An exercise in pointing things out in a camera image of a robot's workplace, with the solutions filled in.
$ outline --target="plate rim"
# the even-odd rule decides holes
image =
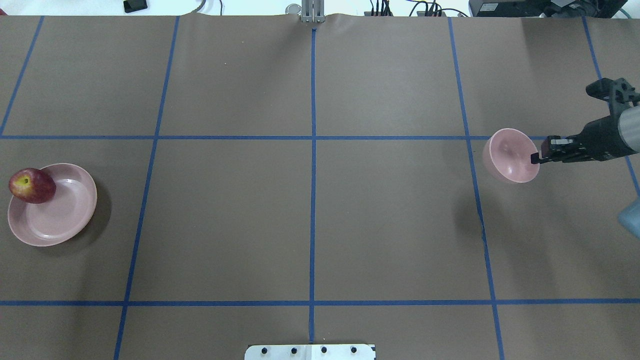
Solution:
[[[89,221],[91,221],[91,219],[93,218],[93,215],[95,214],[95,208],[97,207],[97,204],[98,204],[98,188],[95,185],[95,180],[93,179],[93,176],[91,176],[91,174],[89,174],[89,171],[85,170],[83,167],[80,167],[79,165],[71,164],[71,163],[50,164],[50,165],[47,165],[45,167],[40,168],[40,170],[44,170],[46,168],[53,167],[53,166],[58,166],[58,165],[66,165],[66,166],[77,168],[77,169],[79,169],[80,171],[84,172],[86,175],[89,176],[89,179],[91,179],[90,186],[92,187],[92,190],[93,190],[93,193],[94,193],[94,196],[93,196],[93,209],[90,211],[90,215],[87,217],[86,221],[83,220],[82,222],[78,223],[78,224],[82,224],[82,227],[80,227],[79,230],[76,233],[72,233],[69,236],[64,236],[64,237],[60,238],[59,240],[53,241],[50,244],[35,244],[35,243],[30,243],[30,242],[27,242],[27,241],[21,239],[19,236],[17,236],[15,234],[15,230],[13,230],[13,226],[12,226],[12,223],[11,223],[11,220],[10,220],[10,211],[11,211],[11,206],[12,206],[14,200],[18,201],[19,199],[17,199],[14,195],[12,195],[11,196],[11,200],[9,200],[9,206],[8,206],[8,209],[7,209],[7,212],[6,212],[6,219],[7,219],[7,222],[9,223],[9,228],[11,229],[11,232],[13,233],[13,235],[18,240],[22,241],[23,243],[25,243],[27,245],[36,246],[36,247],[48,247],[48,246],[53,246],[53,245],[57,245],[57,244],[63,243],[65,241],[73,238],[75,235],[78,235],[87,226],[87,224],[89,224]]]

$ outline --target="white bracket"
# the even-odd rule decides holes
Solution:
[[[340,345],[254,345],[244,360],[376,360],[376,346]]]
[[[302,22],[324,22],[324,0],[302,0]]]

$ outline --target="pink bowl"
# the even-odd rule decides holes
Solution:
[[[484,167],[500,181],[509,184],[533,180],[540,164],[531,163],[531,154],[538,152],[536,144],[516,129],[500,129],[486,142],[482,153]]]
[[[9,227],[20,241],[33,246],[51,246],[80,232],[95,211],[98,199],[93,178],[73,164],[42,168],[56,182],[56,194],[42,204],[28,204],[16,197],[9,202]]]

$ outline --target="white floor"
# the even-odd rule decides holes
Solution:
[[[131,15],[184,15],[200,5],[200,0],[147,0],[149,8]],[[201,13],[220,14],[220,0],[207,0]],[[280,15],[287,5],[296,0],[222,0],[223,15]],[[391,1],[395,16],[408,16],[415,3],[403,0]],[[442,0],[445,8],[455,8],[469,15],[468,0]],[[125,15],[120,0],[0,0],[0,8],[9,15]],[[362,16],[371,9],[369,0],[326,0],[325,14],[345,13]],[[640,18],[640,0],[629,0],[623,7],[633,18]],[[625,18],[618,12],[617,18]]]

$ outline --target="plate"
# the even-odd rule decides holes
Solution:
[[[42,204],[29,204],[14,196],[7,219],[20,241],[33,246],[51,246],[71,239],[88,224],[98,192],[91,175],[77,165],[60,163],[41,170],[56,182],[53,198]]]

